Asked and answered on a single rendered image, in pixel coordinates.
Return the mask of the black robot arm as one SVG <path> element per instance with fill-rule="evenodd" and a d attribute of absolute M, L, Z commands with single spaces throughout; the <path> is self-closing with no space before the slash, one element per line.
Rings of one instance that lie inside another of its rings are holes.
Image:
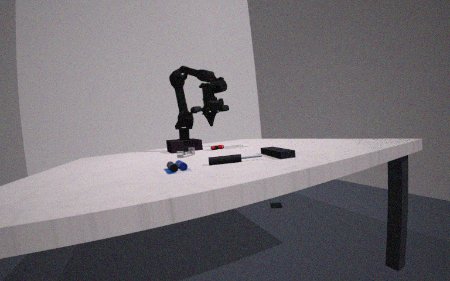
<path fill-rule="evenodd" d="M 182 75 L 182 73 L 184 75 Z M 214 72 L 209 70 L 195 70 L 187 66 L 181 66 L 178 69 L 174 70 L 173 73 L 169 77 L 169 81 L 171 85 L 175 89 L 176 99 L 179 108 L 178 121 L 175 125 L 176 129 L 179 129 L 180 141 L 182 140 L 191 140 L 189 139 L 189 129 L 192 129 L 193 126 L 193 114 L 191 114 L 188 110 L 188 106 L 186 103 L 185 93 L 183 90 L 183 86 L 185 80 L 187 79 L 187 75 L 195 76 L 200 81 L 205 81 L 209 83 L 201 83 L 199 88 L 202 88 L 202 94 L 217 94 L 227 90 L 227 84 L 223 77 L 216 78 L 214 76 Z M 207 98 L 206 102 L 207 108 L 215 109 L 220 108 L 221 105 L 224 105 L 223 98 L 217 99 L 216 97 L 212 100 Z M 182 128 L 185 127 L 185 128 Z"/>

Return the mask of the black-handled screwdriver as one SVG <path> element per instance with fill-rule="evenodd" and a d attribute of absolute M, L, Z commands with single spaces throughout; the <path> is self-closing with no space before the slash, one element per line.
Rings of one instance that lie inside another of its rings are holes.
<path fill-rule="evenodd" d="M 262 155 L 241 157 L 241 154 L 239 154 L 239 155 L 209 157 L 209 165 L 237 163 L 237 162 L 241 162 L 242 159 L 248 159 L 248 158 L 254 158 L 254 157 L 262 157 Z"/>

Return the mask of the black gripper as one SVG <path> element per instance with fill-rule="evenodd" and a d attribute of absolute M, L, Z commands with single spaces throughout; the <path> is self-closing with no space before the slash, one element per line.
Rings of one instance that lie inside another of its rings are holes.
<path fill-rule="evenodd" d="M 221 105 L 220 108 L 215 108 L 215 109 L 210 109 L 207 108 L 206 102 L 207 102 L 207 98 L 210 98 L 210 100 L 214 99 L 215 96 L 213 94 L 207 94 L 207 95 L 203 95 L 203 108 L 201 108 L 201 106 L 193 106 L 190 109 L 190 113 L 197 113 L 202 111 L 203 115 L 206 117 L 207 121 L 209 122 L 210 126 L 213 126 L 213 122 L 214 122 L 214 118 L 216 116 L 216 114 L 218 112 L 222 112 L 222 111 L 228 111 L 229 110 L 229 106 L 228 105 Z M 211 111 L 211 112 L 209 112 Z"/>

